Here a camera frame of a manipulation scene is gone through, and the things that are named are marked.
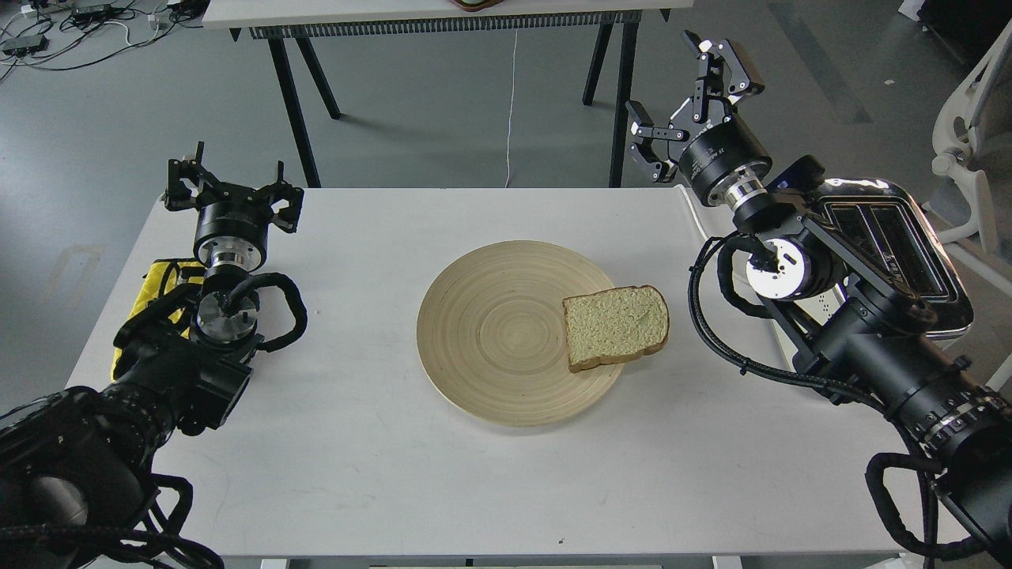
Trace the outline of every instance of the black table leg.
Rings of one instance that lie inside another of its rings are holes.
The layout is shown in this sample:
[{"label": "black table leg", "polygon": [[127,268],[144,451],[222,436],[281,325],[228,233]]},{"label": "black table leg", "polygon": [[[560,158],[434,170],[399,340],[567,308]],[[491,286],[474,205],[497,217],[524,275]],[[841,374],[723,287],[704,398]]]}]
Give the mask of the black table leg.
[{"label": "black table leg", "polygon": [[277,84],[281,87],[281,96],[284,98],[284,109],[288,111],[291,135],[296,138],[296,148],[299,149],[299,160],[303,163],[303,172],[306,174],[306,185],[321,187],[316,159],[313,158],[313,147],[310,146],[310,135],[306,131],[303,108],[299,104],[299,93],[296,92],[296,80],[291,77],[291,65],[284,50],[284,40],[267,39],[267,44],[270,46],[270,58],[274,60]]},{"label": "black table leg", "polygon": [[615,129],[611,139],[611,170],[608,173],[608,187],[621,187],[622,162],[625,159],[625,135],[628,132],[628,110],[632,89],[632,64],[636,61],[636,38],[640,31],[639,22],[622,24],[622,51],[618,58],[618,93],[615,97]]},{"label": "black table leg", "polygon": [[334,93],[330,90],[327,76],[323,74],[323,68],[320,67],[320,60],[316,57],[313,44],[310,43],[309,37],[297,37],[296,44],[299,44],[299,50],[303,53],[303,59],[306,60],[306,66],[310,68],[310,75],[313,76],[313,82],[317,84],[317,90],[323,97],[323,104],[327,107],[327,112],[330,113],[331,118],[337,120],[341,117],[341,109],[338,108],[337,101],[334,100]]},{"label": "black table leg", "polygon": [[594,44],[594,57],[590,60],[590,71],[587,72],[587,84],[583,88],[583,104],[594,103],[594,93],[597,91],[597,80],[601,77],[601,66],[604,65],[604,54],[608,52],[608,42],[611,39],[611,28],[614,24],[602,23],[597,28],[597,43]]}]

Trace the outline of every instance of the bamboo plate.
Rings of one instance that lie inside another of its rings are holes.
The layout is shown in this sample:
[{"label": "bamboo plate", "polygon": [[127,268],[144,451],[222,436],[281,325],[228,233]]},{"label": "bamboo plate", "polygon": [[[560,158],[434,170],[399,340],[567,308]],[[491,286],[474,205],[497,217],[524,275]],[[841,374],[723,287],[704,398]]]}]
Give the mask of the bamboo plate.
[{"label": "bamboo plate", "polygon": [[572,417],[622,367],[570,373],[563,299],[612,288],[593,262],[551,243],[476,249],[447,266],[422,301],[422,364],[446,399],[483,419],[532,426]]}]

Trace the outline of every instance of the gray floor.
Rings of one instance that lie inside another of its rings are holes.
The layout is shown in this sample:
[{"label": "gray floor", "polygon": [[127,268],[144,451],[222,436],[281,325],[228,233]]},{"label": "gray floor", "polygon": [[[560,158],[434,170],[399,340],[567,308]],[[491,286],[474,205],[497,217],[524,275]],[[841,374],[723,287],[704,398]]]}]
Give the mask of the gray floor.
[{"label": "gray floor", "polygon": [[[679,37],[682,28],[735,38],[748,48],[767,84],[742,112],[775,168],[814,154],[841,177],[882,176],[927,198],[939,183],[929,167],[931,129],[966,70],[898,14],[898,5],[698,0],[696,8],[676,11],[671,23],[647,13],[634,97],[660,117],[688,94],[696,66]],[[3,21],[13,9],[0,4]],[[150,33],[142,20],[131,27],[134,42]],[[73,65],[107,54],[122,46],[122,32],[105,29],[57,62]],[[606,182],[617,42],[598,102],[583,107],[594,35],[592,28],[519,32],[511,185]],[[513,45],[512,31],[318,40],[347,113],[339,123],[327,117],[289,46],[324,185],[503,185]],[[191,153],[203,140],[204,163],[222,179],[267,183],[280,159],[292,182],[305,181],[266,43],[248,36],[233,43],[225,31],[179,29],[79,71],[15,69],[0,83],[0,116],[4,408],[63,387],[164,189],[167,159]],[[646,183],[626,160],[624,185]],[[180,254],[188,247],[180,243]],[[978,323],[951,349],[972,355],[978,377],[985,378],[1012,345],[1012,325],[1007,309],[996,310],[1005,299],[968,271],[963,275]],[[122,310],[125,316],[128,307]],[[747,566],[863,567],[874,560],[766,558],[747,560]],[[667,567],[706,563],[663,561]],[[93,567],[113,566],[101,563]],[[230,567],[250,566],[253,560],[230,561]],[[993,565],[978,560],[975,566]]]}]

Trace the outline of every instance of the white table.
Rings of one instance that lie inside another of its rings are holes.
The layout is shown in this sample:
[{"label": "white table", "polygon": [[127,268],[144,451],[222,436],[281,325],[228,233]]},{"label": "white table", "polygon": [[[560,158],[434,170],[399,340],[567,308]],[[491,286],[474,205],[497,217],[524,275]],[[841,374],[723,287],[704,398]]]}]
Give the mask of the white table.
[{"label": "white table", "polygon": [[583,92],[583,104],[590,105],[594,101],[611,29],[616,23],[622,24],[608,174],[608,185],[617,187],[621,185],[622,178],[628,130],[625,102],[629,100],[632,84],[642,12],[657,8],[667,18],[672,8],[688,8],[692,3],[693,0],[506,0],[479,12],[467,12],[448,0],[213,0],[202,23],[207,28],[231,28],[236,39],[242,27],[249,27],[250,34],[255,38],[267,39],[299,158],[310,187],[320,187],[320,175],[291,76],[284,38],[296,39],[327,112],[337,120],[341,117],[341,109],[313,50],[311,37],[598,25],[597,42]]},{"label": "white table", "polygon": [[[701,214],[727,230],[726,209]],[[105,385],[141,275],[190,249],[195,217],[155,206],[70,385]],[[419,360],[429,284],[510,239],[569,247],[670,306],[668,345],[561,424],[476,419]],[[299,233],[272,230],[264,270],[299,283],[309,331],[254,358],[221,429],[176,433],[156,456],[156,472],[193,483],[183,536],[223,555],[288,558],[895,551],[862,476],[873,454],[902,451],[895,431],[869,410],[740,377],[707,350],[684,300],[701,241],[671,188],[308,190]],[[782,364],[769,324],[728,307],[712,274],[705,282],[714,329]],[[270,293],[268,336],[288,326]],[[914,523],[913,478],[894,486]],[[942,539],[956,536],[943,517]]]}]

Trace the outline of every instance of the white chair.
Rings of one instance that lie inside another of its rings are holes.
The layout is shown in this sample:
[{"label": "white chair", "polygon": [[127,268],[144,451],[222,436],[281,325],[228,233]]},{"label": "white chair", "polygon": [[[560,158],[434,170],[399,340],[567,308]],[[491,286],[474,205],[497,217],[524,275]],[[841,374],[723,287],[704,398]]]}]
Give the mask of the white chair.
[{"label": "white chair", "polygon": [[[1007,201],[1012,194],[1012,22],[998,36],[987,55],[974,71],[960,83],[954,93],[945,101],[932,134],[935,158],[931,161],[932,171],[939,176],[951,178],[969,208],[968,219],[955,227],[938,233],[942,243],[953,257],[959,258],[989,282],[1012,296],[1012,282],[991,264],[1001,262],[1006,266],[1010,261],[1009,247],[1012,243],[1012,228],[1005,223],[1010,211],[1003,211],[996,220],[995,201]],[[992,195],[992,186],[996,193]],[[938,204],[938,195],[925,210],[934,211],[945,219],[945,212]],[[973,238],[979,246],[978,253],[985,258],[971,255],[966,248],[956,241]],[[988,383],[994,389],[1001,389],[1012,374],[1012,355]]]}]

